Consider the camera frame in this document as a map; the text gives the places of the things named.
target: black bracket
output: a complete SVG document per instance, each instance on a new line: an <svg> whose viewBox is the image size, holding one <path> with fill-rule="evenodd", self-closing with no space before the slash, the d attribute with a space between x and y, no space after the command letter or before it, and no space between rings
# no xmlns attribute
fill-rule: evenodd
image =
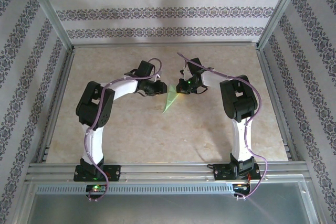
<svg viewBox="0 0 336 224"><path fill-rule="evenodd" d="M104 165L103 172L107 175L110 182L117 182L120 178L120 165ZM83 168L82 165L77 165L74 174L75 182L105 182L105 177L99 173L94 175Z"/></svg>
<svg viewBox="0 0 336 224"><path fill-rule="evenodd" d="M215 180L247 179L247 174L250 174L251 179L261 179L259 165L254 163L254 157L238 162L231 154L229 164L213 164L207 167L213 170Z"/></svg>
<svg viewBox="0 0 336 224"><path fill-rule="evenodd" d="M198 58L191 59L190 61L202 65L200 59ZM187 65L192 77L190 77L188 80L180 78L179 83L176 86L176 92L180 94L203 94L205 91L208 90L208 87L203 85L201 77L202 73L205 70L203 68L200 68L199 66L192 64L191 62L188 62ZM204 90L200 93L197 93L197 89L199 87L204 88Z"/></svg>
<svg viewBox="0 0 336 224"><path fill-rule="evenodd" d="M238 76L238 78L249 82L247 76ZM258 103L251 87L237 80L222 81L219 85L224 110L230 119L240 123L242 119L254 115Z"/></svg>
<svg viewBox="0 0 336 224"><path fill-rule="evenodd" d="M133 69L132 71L125 73L125 75L131 77L147 77L151 75L153 69L155 69L155 66L153 64L142 60L137 69ZM136 88L136 93L138 93L139 90L145 92L145 95L143 95L144 97L152 97L158 94L167 93L167 85L160 80L139 80L138 86Z"/></svg>
<svg viewBox="0 0 336 224"><path fill-rule="evenodd" d="M101 97L102 90L103 87L99 83L90 81L87 84L76 107L76 115L78 115L79 122L81 124L86 124L88 126L93 125L99 107L98 104L93 102L93 100L97 100ZM97 128L103 127L109 120L114 100L114 93L115 92L112 89L105 89L101 114L97 125L93 128L94 131Z"/></svg>

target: enclosure wall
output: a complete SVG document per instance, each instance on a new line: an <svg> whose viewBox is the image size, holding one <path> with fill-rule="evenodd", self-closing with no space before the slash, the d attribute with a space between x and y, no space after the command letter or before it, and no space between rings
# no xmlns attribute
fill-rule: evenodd
<svg viewBox="0 0 336 224"><path fill-rule="evenodd" d="M328 223L336 222L335 23L335 0L291 0L262 49Z"/></svg>
<svg viewBox="0 0 336 224"><path fill-rule="evenodd" d="M0 223L10 223L66 50L37 0L0 0L0 24Z"/></svg>
<svg viewBox="0 0 336 224"><path fill-rule="evenodd" d="M50 0L73 44L258 41L278 0Z"/></svg>

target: cable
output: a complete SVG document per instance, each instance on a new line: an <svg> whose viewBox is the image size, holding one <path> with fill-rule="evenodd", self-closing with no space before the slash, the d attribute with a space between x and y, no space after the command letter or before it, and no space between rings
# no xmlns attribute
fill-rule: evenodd
<svg viewBox="0 0 336 224"><path fill-rule="evenodd" d="M151 79L151 78L155 77L155 76L161 71L161 69L162 69L162 61L161 61L160 59L158 59L158 58L152 58L152 59L150 59L148 62L150 62L150 61L152 61L152 60L156 60L156 61L158 61L159 64L160 64L160 67L159 67L158 71L155 72L153 75L151 75L151 76L147 76L147 77L125 77L125 78L120 78L120 79L114 80L114 81L109 82L108 84L106 84L106 85L103 87L102 91L101 91L101 96L100 96L100 101L99 101L99 106L98 106L98 112L97 112L95 121L93 122L93 124L92 124L91 127L88 127L88 128L87 128L87 130L86 130L86 132L85 132L85 137L84 137L84 148L85 148L85 152L88 154L88 157L89 157L91 163L92 163L92 164L94 165L94 167L95 167L95 168L96 168L96 169L97 169L97 170L98 170L98 171L105 177L105 180L106 180L106 188L105 188L105 192L104 192L100 197L98 197L97 199L94 199L95 201L98 201L98 200L102 199L102 198L105 196L106 192L107 192L108 189L109 189L109 178L108 178L107 175L104 173L104 171L103 171L102 169L100 169L100 167L93 161L93 158L91 157L90 152L89 152L88 147L87 147L87 141L88 141L88 137L91 136L90 133L93 131L92 129L95 128L96 125L97 125L97 123L98 123L99 116L100 116L100 114L101 114L101 109L102 109L102 106L103 106L103 99L104 99L105 90L106 90L109 86L111 86L111 85L113 85L113 84L115 84L115 83L117 83L117 82L119 82L119 81L125 81L125 80L147 80L147 79ZM90 197L91 193L92 193L92 191L90 191L90 192L89 192L89 195L88 195L88 197L89 197L89 201L92 200L92 198Z"/></svg>
<svg viewBox="0 0 336 224"><path fill-rule="evenodd" d="M155 74L155 70L156 70L156 68L155 68L155 66L153 65L153 73Z"/></svg>
<svg viewBox="0 0 336 224"><path fill-rule="evenodd" d="M135 94L139 94L139 95L141 95L142 97L147 97L148 95L146 95L146 94L143 94L143 93L141 93L141 92L135 92Z"/></svg>
<svg viewBox="0 0 336 224"><path fill-rule="evenodd" d="M250 175L250 173L247 174L247 178L248 178L248 186L251 187L251 175Z"/></svg>
<svg viewBox="0 0 336 224"><path fill-rule="evenodd" d="M264 177L265 177L265 175L266 175L266 173L267 173L267 169L268 169L268 163L267 163L267 160L266 160L263 156L260 156L260 155L258 155L258 154L255 154L252 150L249 149L248 144L247 144L247 126L248 126L249 122L251 122L251 121L253 120L253 118L259 113L259 111L260 111L260 109L261 109L261 105L262 105L261 96L260 96L258 90L257 90L251 83L249 83L248 81L245 81L245 80L243 80L243 79L241 79L241 78L238 78L238 77L235 77L235 76L228 76L228 75L226 75L226 74L217 72L217 71L215 71L214 69L205 68L205 67L203 67L202 65L197 64L197 63L195 63L195 62L193 62L193 61L187 59L183 54L181 54L181 53L179 53L179 52L178 52L177 54L178 54L180 57L182 57L185 61L190 62L190 63L192 63L192 64L194 64L194 65L196 65L196 66L198 66L198 67L200 67L200 68L202 68L202 69L204 69L204 70L206 70L206 71L212 72L212 73L214 73L214 74L216 74L216 75L218 75L218 76L222 76L222 77L227 78L227 79L234 79L234 80L240 81L240 82L242 82L242 83L248 85L250 88L252 88L252 90L253 90L253 91L255 92L255 94L257 95L257 97L258 97L258 101L259 101L259 106L258 106L258 109L257 109L256 113L255 113L253 116L251 116L250 119L247 120L247 122L245 123L244 141L245 141L245 146L246 146L247 150L251 153L251 155L253 155L254 157L259 157L259 158L261 158L261 159L265 162L265 170L264 170L264 173L263 173L263 175L261 176L259 182L257 183L256 187L255 187L255 188L254 188L248 195L243 195L243 194L240 194L240 193L235 193L235 194L238 194L238 195L241 196L241 197L239 197L240 199L242 199L242 198L245 199L245 198L250 197L250 196L251 196L251 195L258 189L258 187L260 186L261 181L264 179Z"/></svg>
<svg viewBox="0 0 336 224"><path fill-rule="evenodd" d="M202 86L202 88L204 88L204 90L201 93L196 93L196 94L203 94L205 91L208 90L207 86Z"/></svg>

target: beige tabletop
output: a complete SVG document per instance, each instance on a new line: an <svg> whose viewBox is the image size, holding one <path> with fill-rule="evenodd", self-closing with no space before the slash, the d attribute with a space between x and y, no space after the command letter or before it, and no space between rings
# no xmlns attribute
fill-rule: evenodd
<svg viewBox="0 0 336 224"><path fill-rule="evenodd" d="M77 49L47 162L79 162L84 133L75 110L89 81L110 82L137 68L141 60L157 57L163 62L161 80L176 86L184 66L176 52L190 59L199 57L204 66L232 76L247 75L263 102L261 113L252 123L253 150L270 161L288 160L255 48L184 46ZM232 122L224 112L220 90L180 94L162 113L166 96L128 94L114 101L103 133L105 162L229 161Z"/></svg>

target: robotic arm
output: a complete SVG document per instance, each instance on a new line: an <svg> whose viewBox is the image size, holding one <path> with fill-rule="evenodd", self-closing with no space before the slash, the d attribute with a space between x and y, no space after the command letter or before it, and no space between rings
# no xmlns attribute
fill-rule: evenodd
<svg viewBox="0 0 336 224"><path fill-rule="evenodd" d="M126 77L148 77L151 75L154 65L141 61L137 69L133 69L124 75ZM110 118L111 109L114 100L123 95L129 93L136 93L142 90L145 95L143 96L154 96L157 94L167 93L167 85L156 80L157 76L153 77L153 80L123 80L114 83L108 89L105 90L102 110L98 119L97 125L93 128L93 133L89 136L86 142L88 153L84 151L84 154L80 160L81 170L84 170L89 175L99 178L101 177L100 172L92 164L88 155L92 157L92 160L103 170L104 156L102 152L102 136L103 129L107 121ZM98 112L98 103L95 100L100 100L101 92L104 84L99 84L94 81L90 81L85 91L77 105L76 115L79 117L79 122L82 124L84 132L87 128L91 127Z"/></svg>
<svg viewBox="0 0 336 224"><path fill-rule="evenodd" d="M191 61L202 65L198 58ZM254 157L246 147L247 145L251 149L251 123L247 128L247 144L245 144L244 137L245 123L257 109L257 100L251 87L240 81L229 80L206 71L190 62L180 72L184 78L181 78L176 86L177 93L200 94L197 93L199 87L205 89L203 92L207 90L207 87L220 88L225 113L232 119L234 142L230 155L231 162L229 166L211 165L215 171L215 179L236 179L245 177L247 173L257 174L258 165L254 163ZM249 82L246 76L238 78Z"/></svg>

